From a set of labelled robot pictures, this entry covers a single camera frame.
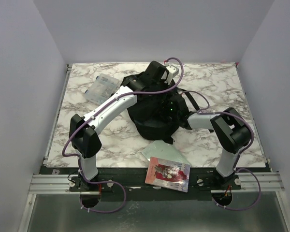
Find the thin booklet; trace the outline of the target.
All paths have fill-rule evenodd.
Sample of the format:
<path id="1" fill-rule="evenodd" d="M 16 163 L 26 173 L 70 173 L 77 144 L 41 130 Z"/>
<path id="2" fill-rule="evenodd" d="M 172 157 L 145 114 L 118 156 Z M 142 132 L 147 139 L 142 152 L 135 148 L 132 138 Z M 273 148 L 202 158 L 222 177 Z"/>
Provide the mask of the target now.
<path id="1" fill-rule="evenodd" d="M 190 168 L 190 164 L 151 157 L 145 183 L 187 193 Z"/>

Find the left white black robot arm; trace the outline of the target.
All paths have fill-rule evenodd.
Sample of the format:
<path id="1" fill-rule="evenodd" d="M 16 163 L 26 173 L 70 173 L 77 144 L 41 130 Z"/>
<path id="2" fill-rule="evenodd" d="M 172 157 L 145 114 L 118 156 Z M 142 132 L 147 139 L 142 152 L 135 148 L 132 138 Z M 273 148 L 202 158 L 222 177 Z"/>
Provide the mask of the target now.
<path id="1" fill-rule="evenodd" d="M 119 90 L 97 109 L 80 117 L 75 114 L 70 121 L 67 144 L 77 150 L 79 173 L 82 176 L 81 186 L 87 191 L 97 187 L 98 168 L 96 154 L 102 147 L 99 134 L 119 114 L 143 100 L 145 96 L 166 94 L 177 87 L 173 78 L 183 76 L 184 67 L 179 63 L 177 68 L 168 63 L 153 61 L 147 69 L 137 75 L 126 76 Z"/>

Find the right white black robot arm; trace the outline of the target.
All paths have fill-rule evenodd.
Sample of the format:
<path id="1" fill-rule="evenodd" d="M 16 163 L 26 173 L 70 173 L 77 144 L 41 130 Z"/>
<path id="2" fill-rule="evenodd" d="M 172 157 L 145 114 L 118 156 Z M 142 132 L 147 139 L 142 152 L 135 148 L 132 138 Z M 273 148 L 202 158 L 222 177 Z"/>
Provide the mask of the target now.
<path id="1" fill-rule="evenodd" d="M 211 182 L 217 189 L 230 184 L 240 155 L 253 143 L 254 132 L 232 107 L 222 112 L 192 112 L 179 94 L 163 102 L 162 114 L 187 130 L 207 129 L 214 132 L 222 146 L 219 162 Z"/>

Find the aluminium extrusion rail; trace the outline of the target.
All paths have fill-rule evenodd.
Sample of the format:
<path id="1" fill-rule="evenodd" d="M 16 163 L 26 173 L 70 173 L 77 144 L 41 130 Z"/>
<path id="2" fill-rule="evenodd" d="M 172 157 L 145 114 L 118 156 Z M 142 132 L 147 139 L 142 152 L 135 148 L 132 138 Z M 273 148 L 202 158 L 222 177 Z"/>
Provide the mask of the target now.
<path id="1" fill-rule="evenodd" d="M 198 177 L 192 182 L 193 186 L 189 190 L 204 190 L 211 193 L 223 193 L 231 187 L 232 192 L 276 192 L 284 191 L 284 185 L 278 172 L 241 172 L 236 174 L 232 180 L 222 187 L 210 187 L 207 177 Z M 98 185 L 85 187 L 78 181 L 76 174 L 72 175 L 51 175 L 38 174 L 32 177 L 29 193 L 30 194 L 82 194 L 99 195 L 100 192 L 114 192 L 117 187 L 114 183 L 106 183 L 99 190 Z"/>

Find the black student backpack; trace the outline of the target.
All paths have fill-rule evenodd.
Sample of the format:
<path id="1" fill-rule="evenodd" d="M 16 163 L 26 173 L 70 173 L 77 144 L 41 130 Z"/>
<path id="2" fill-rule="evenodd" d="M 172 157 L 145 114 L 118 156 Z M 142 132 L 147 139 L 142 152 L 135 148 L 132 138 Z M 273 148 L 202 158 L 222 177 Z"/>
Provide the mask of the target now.
<path id="1" fill-rule="evenodd" d="M 146 83 L 145 72 L 129 75 L 123 78 L 122 86 L 129 87 L 132 91 L 156 92 L 166 90 L 175 85 L 166 83 Z M 159 116 L 162 103 L 169 95 L 179 94 L 182 88 L 175 87 L 173 90 L 154 95 L 137 95 L 137 103 L 128 108 L 128 114 L 135 124 L 139 134 L 150 141 L 163 140 L 168 144 L 173 144 L 172 135 L 180 128 L 173 121 L 166 121 Z"/>

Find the clear plastic storage box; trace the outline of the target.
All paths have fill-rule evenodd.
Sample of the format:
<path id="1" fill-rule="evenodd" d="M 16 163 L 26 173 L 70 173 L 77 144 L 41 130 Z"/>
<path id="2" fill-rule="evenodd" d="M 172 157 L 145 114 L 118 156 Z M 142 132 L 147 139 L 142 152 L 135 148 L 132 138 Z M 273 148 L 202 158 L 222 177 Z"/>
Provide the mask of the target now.
<path id="1" fill-rule="evenodd" d="M 119 80 L 101 73 L 93 84 L 85 91 L 86 100 L 101 105 L 108 100 L 119 88 Z"/>

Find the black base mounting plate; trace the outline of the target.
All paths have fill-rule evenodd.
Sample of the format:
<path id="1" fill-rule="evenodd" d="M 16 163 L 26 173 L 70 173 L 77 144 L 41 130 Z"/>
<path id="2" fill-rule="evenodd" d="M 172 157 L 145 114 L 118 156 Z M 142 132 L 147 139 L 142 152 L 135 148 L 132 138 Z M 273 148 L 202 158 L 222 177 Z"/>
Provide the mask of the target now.
<path id="1" fill-rule="evenodd" d="M 75 169 L 51 174 L 43 168 L 32 178 L 30 191 L 36 194 L 73 194 L 84 202 L 126 201 L 209 201 L 216 193 L 230 196 L 241 189 L 236 174 L 223 178 L 214 168 L 190 168 L 173 171 L 154 165 L 149 168 L 100 168 L 86 182 Z"/>

